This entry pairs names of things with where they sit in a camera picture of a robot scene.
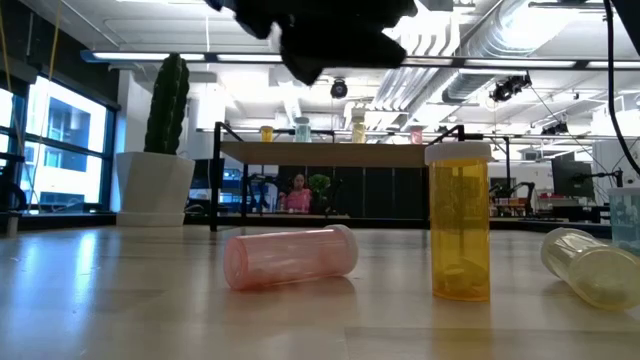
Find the computer monitor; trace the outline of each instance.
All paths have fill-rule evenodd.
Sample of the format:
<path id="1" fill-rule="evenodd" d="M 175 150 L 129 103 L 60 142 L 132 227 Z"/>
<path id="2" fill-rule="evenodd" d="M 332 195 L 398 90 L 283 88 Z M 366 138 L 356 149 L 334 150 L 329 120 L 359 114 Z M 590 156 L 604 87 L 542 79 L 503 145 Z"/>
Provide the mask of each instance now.
<path id="1" fill-rule="evenodd" d="M 591 164 L 553 159 L 551 171 L 556 195 L 594 198 L 593 179 L 576 178 L 578 175 L 590 175 Z"/>
<path id="2" fill-rule="evenodd" d="M 209 189 L 209 174 L 211 171 L 211 175 L 213 175 L 213 160 L 212 159 L 201 159 L 195 160 L 196 166 L 193 170 L 193 179 L 191 180 L 191 189 L 192 190 L 201 190 L 201 189 Z M 224 159 L 220 159 L 220 163 L 218 164 L 218 177 L 219 184 L 222 185 L 222 174 L 224 173 Z"/>

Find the window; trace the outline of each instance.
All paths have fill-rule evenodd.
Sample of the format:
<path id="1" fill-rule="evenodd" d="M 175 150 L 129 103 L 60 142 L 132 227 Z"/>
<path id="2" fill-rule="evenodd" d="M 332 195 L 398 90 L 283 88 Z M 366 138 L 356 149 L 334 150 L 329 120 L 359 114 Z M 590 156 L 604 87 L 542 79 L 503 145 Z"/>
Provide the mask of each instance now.
<path id="1" fill-rule="evenodd" d="M 80 202 L 100 202 L 102 159 L 34 142 L 27 142 L 26 149 L 32 149 L 35 156 L 25 161 L 20 187 L 26 192 L 33 182 L 36 196 L 31 198 L 32 204 L 40 200 L 40 204 L 60 205 L 66 195 Z M 45 196 L 47 193 L 56 197 Z"/>
<path id="2" fill-rule="evenodd" d="M 9 151 L 9 137 L 7 135 L 0 135 L 0 152 Z M 5 166 L 7 160 L 0 159 L 0 166 Z"/>
<path id="3" fill-rule="evenodd" d="M 104 151 L 104 106 L 42 77 L 30 87 L 28 106 L 27 133 Z"/>
<path id="4" fill-rule="evenodd" d="M 102 179 L 112 167 L 106 139 L 113 112 L 43 77 L 30 86 L 26 110 L 20 187 L 31 209 L 38 203 L 56 211 L 84 202 L 107 206 L 102 192 L 110 184 Z"/>
<path id="5" fill-rule="evenodd" d="M 52 193 L 42 192 L 40 202 L 48 205 L 71 206 L 73 204 L 81 204 L 84 202 L 82 194 Z"/>
<path id="6" fill-rule="evenodd" d="M 0 89 L 0 126 L 10 127 L 12 114 L 13 94 L 4 89 Z"/>

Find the cactus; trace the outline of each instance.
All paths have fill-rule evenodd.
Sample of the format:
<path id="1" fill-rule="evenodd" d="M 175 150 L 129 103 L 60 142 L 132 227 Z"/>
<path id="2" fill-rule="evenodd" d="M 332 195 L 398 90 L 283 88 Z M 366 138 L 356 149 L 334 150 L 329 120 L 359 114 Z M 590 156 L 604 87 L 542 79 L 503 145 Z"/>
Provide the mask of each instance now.
<path id="1" fill-rule="evenodd" d="M 189 92 L 189 69 L 179 54 L 164 59 L 153 86 L 144 151 L 175 155 Z"/>

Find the wooden table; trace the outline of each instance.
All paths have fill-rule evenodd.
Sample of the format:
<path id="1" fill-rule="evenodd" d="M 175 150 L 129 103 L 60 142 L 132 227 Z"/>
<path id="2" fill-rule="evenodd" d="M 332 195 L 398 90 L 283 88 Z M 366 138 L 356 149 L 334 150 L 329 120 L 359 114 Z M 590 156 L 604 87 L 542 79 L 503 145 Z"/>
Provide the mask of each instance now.
<path id="1" fill-rule="evenodd" d="M 544 234 L 491 232 L 490 303 L 431 294 L 428 232 L 355 230 L 355 270 L 231 292 L 225 242 L 287 231 L 101 228 L 0 240 L 0 359 L 637 360 L 640 308 L 580 300 Z"/>
<path id="2" fill-rule="evenodd" d="M 331 143 L 221 143 L 232 158 L 256 165 L 422 168 L 426 145 Z"/>

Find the woman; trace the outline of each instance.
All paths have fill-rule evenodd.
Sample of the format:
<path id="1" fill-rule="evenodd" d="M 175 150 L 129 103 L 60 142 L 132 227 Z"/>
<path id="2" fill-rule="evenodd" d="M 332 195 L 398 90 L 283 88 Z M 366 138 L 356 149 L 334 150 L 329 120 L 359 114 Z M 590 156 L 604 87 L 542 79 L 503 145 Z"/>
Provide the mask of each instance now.
<path id="1" fill-rule="evenodd" d="M 280 202 L 284 210 L 289 212 L 309 213 L 309 203 L 311 202 L 311 190 L 304 188 L 304 175 L 298 174 L 293 179 L 293 190 L 286 195 L 280 193 Z"/>

